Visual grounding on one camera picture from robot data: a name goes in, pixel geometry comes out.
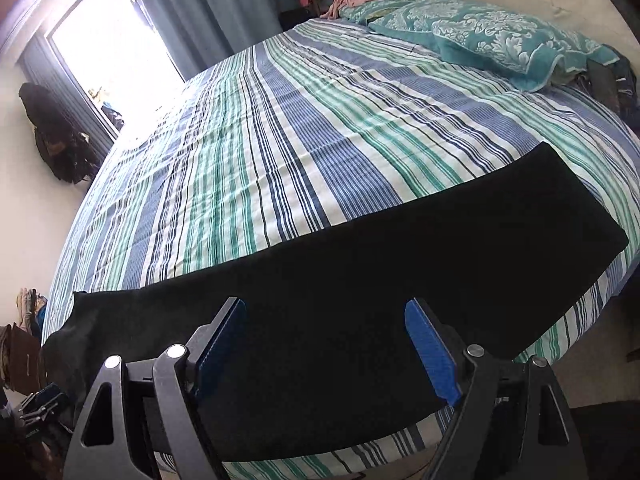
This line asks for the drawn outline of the blue striped curtain left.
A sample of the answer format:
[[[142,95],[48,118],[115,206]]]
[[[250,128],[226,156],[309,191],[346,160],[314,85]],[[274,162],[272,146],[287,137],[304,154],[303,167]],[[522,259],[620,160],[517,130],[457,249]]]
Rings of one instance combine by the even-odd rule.
[[[89,144],[103,162],[117,139],[117,130],[81,87],[60,52],[43,34],[29,40],[18,59],[27,80],[53,93],[70,122],[89,137]]]

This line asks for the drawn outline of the teal floral pillow far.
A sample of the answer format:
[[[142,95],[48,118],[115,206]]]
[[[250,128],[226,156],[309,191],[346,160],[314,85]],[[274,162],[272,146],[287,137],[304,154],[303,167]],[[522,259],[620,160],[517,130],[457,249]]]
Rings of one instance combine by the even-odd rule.
[[[416,0],[371,0],[359,6],[343,6],[338,15],[358,25],[367,25]]]

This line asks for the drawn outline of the dark brown wooden dresser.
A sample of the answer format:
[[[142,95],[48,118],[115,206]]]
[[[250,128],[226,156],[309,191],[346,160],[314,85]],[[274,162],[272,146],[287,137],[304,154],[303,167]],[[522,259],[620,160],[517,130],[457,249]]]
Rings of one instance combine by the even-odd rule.
[[[1,327],[1,380],[10,390],[28,396],[41,387],[40,341],[16,324]]]

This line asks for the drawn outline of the teal floral pillow near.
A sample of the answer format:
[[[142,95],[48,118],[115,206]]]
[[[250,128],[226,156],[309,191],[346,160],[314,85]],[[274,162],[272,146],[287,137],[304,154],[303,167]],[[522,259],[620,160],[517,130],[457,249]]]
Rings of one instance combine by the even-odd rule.
[[[526,92],[570,81],[591,62],[618,61],[611,48],[580,32],[474,0],[416,0],[370,29],[426,47],[447,63],[489,70]]]

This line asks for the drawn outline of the blue curtain right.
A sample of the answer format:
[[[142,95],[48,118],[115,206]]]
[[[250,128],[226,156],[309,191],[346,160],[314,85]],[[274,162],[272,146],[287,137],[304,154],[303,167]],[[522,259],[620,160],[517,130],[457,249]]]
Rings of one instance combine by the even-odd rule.
[[[141,0],[183,79],[282,32],[298,0]]]

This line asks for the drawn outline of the black pants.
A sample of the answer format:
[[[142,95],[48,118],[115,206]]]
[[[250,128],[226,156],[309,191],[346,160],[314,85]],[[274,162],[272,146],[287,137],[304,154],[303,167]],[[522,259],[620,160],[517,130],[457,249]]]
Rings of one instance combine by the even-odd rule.
[[[140,289],[76,292],[41,350],[81,406],[108,356],[159,356],[236,297],[246,307],[196,397],[217,455],[274,460],[399,434],[442,406],[410,341],[423,299],[512,359],[631,248],[547,144],[485,177]]]

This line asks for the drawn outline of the striped blue green bed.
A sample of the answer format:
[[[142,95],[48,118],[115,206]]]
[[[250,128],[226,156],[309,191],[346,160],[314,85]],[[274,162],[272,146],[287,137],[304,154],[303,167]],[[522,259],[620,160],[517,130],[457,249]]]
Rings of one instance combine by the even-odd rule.
[[[552,145],[627,248],[520,356],[559,359],[639,261],[639,143],[589,96],[523,93],[422,47],[312,20],[195,76],[108,153],[49,294],[138,288],[489,174]]]

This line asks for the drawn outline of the dark hanging bags and coats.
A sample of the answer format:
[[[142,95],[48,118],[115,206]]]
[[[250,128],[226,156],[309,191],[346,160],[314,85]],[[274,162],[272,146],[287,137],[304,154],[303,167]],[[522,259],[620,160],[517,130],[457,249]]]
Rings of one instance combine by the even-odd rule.
[[[71,184],[92,181],[101,163],[88,141],[68,120],[52,92],[39,84],[24,82],[18,97],[34,126],[38,153],[54,176]]]

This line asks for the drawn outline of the teal floral pillow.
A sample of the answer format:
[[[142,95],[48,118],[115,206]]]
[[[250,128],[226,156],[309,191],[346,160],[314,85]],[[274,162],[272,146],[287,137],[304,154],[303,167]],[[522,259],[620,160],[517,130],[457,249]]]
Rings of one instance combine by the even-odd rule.
[[[358,25],[367,25],[416,0],[371,0],[359,6],[343,6],[338,15]]]
[[[570,81],[591,62],[618,61],[611,48],[580,32],[474,0],[416,0],[370,29],[426,47],[447,63],[489,70],[526,92]]]

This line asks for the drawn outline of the folded clothes stack on dresser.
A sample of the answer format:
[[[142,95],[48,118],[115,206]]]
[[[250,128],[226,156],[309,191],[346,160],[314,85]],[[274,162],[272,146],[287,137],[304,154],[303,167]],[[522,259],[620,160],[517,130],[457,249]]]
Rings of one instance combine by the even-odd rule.
[[[42,335],[48,300],[33,288],[23,287],[16,296],[18,323],[22,330],[36,338]]]

